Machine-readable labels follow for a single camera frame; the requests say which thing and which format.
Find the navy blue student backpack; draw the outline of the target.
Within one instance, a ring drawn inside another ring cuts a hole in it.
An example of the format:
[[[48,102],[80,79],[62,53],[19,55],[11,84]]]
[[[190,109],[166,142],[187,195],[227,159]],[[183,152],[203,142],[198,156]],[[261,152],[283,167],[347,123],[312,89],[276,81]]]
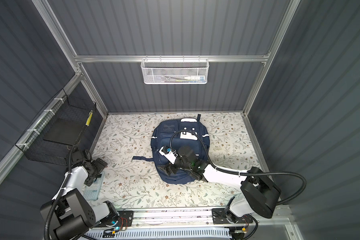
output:
[[[183,146],[193,149],[200,160],[209,163],[208,151],[210,148],[210,136],[207,128],[200,122],[201,115],[196,118],[182,118],[166,120],[161,122],[155,129],[151,137],[152,158],[134,156],[133,160],[143,160],[153,162],[160,178],[174,185],[184,185],[195,181],[188,173],[178,170],[175,175],[167,176],[164,172],[164,165],[169,161],[159,150],[163,146],[169,146],[178,151]]]

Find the light green calculator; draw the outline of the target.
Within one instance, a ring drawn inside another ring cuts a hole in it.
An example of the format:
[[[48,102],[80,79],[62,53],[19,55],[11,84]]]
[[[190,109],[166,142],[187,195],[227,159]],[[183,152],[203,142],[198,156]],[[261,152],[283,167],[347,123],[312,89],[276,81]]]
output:
[[[83,187],[83,197],[87,201],[97,201],[99,198],[99,194],[101,191],[101,187],[103,184],[103,179],[105,176],[105,172],[101,172],[98,174],[98,176],[95,178],[94,182],[91,186],[84,185]]]

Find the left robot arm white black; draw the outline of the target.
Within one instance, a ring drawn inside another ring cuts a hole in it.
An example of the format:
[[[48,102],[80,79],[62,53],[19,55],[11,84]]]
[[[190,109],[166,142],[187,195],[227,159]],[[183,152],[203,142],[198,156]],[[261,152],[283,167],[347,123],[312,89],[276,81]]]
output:
[[[91,207],[83,195],[83,187],[99,180],[108,164],[100,158],[93,160],[88,151],[76,147],[67,155],[67,164],[58,192],[40,208],[45,221],[44,239],[77,240],[99,224],[117,226],[121,216],[111,202]]]

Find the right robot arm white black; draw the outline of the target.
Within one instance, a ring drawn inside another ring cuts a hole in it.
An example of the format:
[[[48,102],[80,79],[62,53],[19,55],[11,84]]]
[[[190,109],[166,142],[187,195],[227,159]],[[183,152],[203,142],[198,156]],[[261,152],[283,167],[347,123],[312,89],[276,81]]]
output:
[[[242,193],[232,197],[224,210],[230,223],[236,223],[239,218],[252,213],[266,219],[272,218],[281,190],[259,168],[253,167],[249,171],[229,174],[230,169],[219,169],[199,160],[188,146],[183,146],[178,151],[163,146],[159,155],[169,161],[159,166],[168,177],[173,177],[182,170],[194,180],[223,184],[240,190]]]

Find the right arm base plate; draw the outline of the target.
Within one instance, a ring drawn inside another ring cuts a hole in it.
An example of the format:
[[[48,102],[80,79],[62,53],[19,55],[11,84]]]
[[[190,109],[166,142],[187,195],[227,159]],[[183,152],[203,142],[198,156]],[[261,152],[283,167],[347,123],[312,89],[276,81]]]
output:
[[[213,208],[212,210],[213,223],[215,225],[223,224],[242,224],[247,225],[253,223],[253,220],[248,216],[237,217],[224,208]]]

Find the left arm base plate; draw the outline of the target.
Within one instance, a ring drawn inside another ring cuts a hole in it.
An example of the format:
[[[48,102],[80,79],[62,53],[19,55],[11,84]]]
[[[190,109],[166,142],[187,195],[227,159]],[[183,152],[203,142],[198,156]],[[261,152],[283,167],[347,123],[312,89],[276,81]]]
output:
[[[111,215],[111,217],[105,218],[105,220],[100,220],[95,224],[94,228],[115,228],[115,227],[131,227],[134,218],[133,211],[117,211],[116,215]]]

